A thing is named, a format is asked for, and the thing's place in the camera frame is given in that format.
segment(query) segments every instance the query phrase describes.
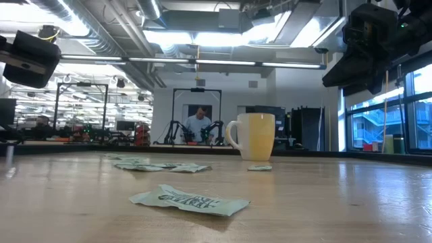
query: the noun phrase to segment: red object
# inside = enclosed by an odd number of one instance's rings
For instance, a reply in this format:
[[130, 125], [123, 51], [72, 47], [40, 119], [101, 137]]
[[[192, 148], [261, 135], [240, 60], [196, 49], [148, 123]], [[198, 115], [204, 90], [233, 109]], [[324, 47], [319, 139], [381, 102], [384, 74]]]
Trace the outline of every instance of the red object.
[[372, 152], [372, 144], [364, 144], [363, 145], [363, 151], [365, 151], [365, 152]]

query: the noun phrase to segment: fluorescent light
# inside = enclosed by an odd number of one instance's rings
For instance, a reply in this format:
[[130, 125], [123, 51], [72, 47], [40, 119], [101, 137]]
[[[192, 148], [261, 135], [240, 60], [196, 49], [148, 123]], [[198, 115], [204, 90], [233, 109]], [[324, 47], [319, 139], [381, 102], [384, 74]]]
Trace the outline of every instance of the fluorescent light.
[[74, 94], [72, 94], [72, 95], [74, 95], [74, 96], [76, 96], [76, 97], [78, 97], [78, 98], [81, 98], [81, 99], [87, 99], [87, 96], [86, 96], [85, 94], [74, 93]]
[[277, 22], [274, 31], [267, 38], [266, 43], [270, 43], [270, 42], [275, 41], [275, 39], [277, 38], [277, 36], [281, 32], [282, 28], [284, 27], [285, 23], [288, 21], [288, 18], [290, 18], [290, 15], [291, 15], [291, 11], [286, 11], [285, 13], [282, 14], [282, 17], [280, 17], [279, 21]]
[[150, 57], [131, 57], [130, 61], [144, 61], [144, 62], [155, 62], [155, 63], [189, 63], [187, 59], [176, 59], [176, 58], [150, 58]]
[[244, 32], [242, 34], [242, 38], [244, 39], [245, 43], [249, 43], [250, 41], [264, 40], [273, 32], [275, 25], [276, 23], [254, 26], [250, 30]]
[[62, 55], [65, 60], [88, 60], [88, 61], [121, 61], [121, 57], [103, 57], [103, 56], [88, 56], [88, 55]]
[[160, 45], [191, 44], [192, 37], [187, 32], [150, 31], [144, 30], [144, 35], [150, 43]]
[[196, 35], [194, 43], [204, 47], [238, 47], [244, 43], [241, 34], [220, 32], [200, 32]]
[[255, 65], [254, 61], [196, 60], [197, 64]]
[[320, 36], [319, 22], [312, 18], [309, 23], [298, 33], [290, 47], [309, 47]]
[[335, 31], [342, 23], [345, 22], [345, 17], [340, 18], [328, 31], [326, 31], [315, 43], [312, 44], [313, 47], [321, 44], [333, 31]]
[[263, 67], [319, 69], [321, 65], [299, 63], [263, 63]]

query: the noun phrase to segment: table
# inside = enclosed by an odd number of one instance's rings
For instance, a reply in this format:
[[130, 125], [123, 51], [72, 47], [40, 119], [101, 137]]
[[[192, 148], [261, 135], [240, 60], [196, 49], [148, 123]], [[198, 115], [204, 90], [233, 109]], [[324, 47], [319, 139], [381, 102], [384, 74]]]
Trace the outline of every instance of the table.
[[[15, 156], [0, 163], [0, 242], [430, 242], [432, 170], [355, 159], [131, 154], [202, 173], [131, 172], [103, 153]], [[244, 198], [233, 217], [133, 205], [158, 184]]]

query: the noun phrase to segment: cup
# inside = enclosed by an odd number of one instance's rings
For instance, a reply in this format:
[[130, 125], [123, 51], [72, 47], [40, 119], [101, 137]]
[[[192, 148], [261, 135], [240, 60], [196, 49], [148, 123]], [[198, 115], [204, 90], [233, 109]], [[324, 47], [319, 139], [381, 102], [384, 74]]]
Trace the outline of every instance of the cup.
[[[238, 144], [231, 137], [231, 128], [237, 127]], [[268, 161], [275, 142], [275, 116], [266, 113], [239, 114], [225, 131], [228, 142], [249, 161]]]

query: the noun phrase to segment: wall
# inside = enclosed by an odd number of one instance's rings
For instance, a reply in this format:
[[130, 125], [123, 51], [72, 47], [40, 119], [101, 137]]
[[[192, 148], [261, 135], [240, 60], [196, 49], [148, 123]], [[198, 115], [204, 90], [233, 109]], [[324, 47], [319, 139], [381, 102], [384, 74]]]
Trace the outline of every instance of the wall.
[[[340, 58], [333, 56], [327, 70], [296, 70], [275, 69], [267, 79], [262, 79], [259, 74], [225, 74], [204, 73], [199, 78], [206, 80], [205, 88], [222, 90], [222, 121], [227, 124], [235, 120], [239, 106], [248, 105], [270, 105], [285, 107], [287, 111], [297, 107], [326, 108], [323, 118], [325, 119], [326, 150], [339, 150], [339, 122], [338, 104], [340, 102], [340, 91], [337, 87], [325, 88], [322, 77]], [[183, 73], [180, 75], [172, 73], [160, 73], [160, 77], [167, 84], [166, 89], [156, 89], [154, 93], [154, 111], [151, 131], [151, 140], [156, 141], [160, 135], [159, 142], [163, 142], [168, 128], [166, 125], [171, 120], [172, 91], [173, 88], [191, 88], [196, 86], [194, 73]], [[249, 80], [257, 80], [259, 87], [251, 89], [248, 87]], [[219, 117], [219, 97], [217, 93], [190, 93], [176, 92], [174, 119], [181, 122], [182, 109], [184, 105], [212, 105], [213, 117]]]
[[[171, 107], [173, 88], [193, 88], [196, 86], [195, 73], [160, 73], [160, 77], [168, 88], [156, 89], [153, 102], [153, 122], [151, 126], [151, 141], [154, 142], [160, 135], [159, 142], [163, 142], [168, 128], [163, 131], [171, 121]], [[266, 105], [266, 79], [259, 74], [225, 74], [205, 73], [200, 78], [206, 80], [206, 89], [222, 90], [221, 120], [224, 124], [237, 119], [238, 106]], [[258, 88], [249, 88], [248, 81], [259, 82]], [[189, 91], [177, 91], [175, 96], [174, 120], [182, 121], [182, 109], [184, 105], [212, 105], [213, 121], [219, 117], [219, 93], [191, 93]]]
[[338, 131], [338, 87], [325, 88], [323, 76], [336, 64], [341, 55], [334, 55], [326, 70], [276, 69], [275, 96], [276, 106], [285, 107], [286, 111], [301, 106], [325, 108], [325, 150], [339, 151]]

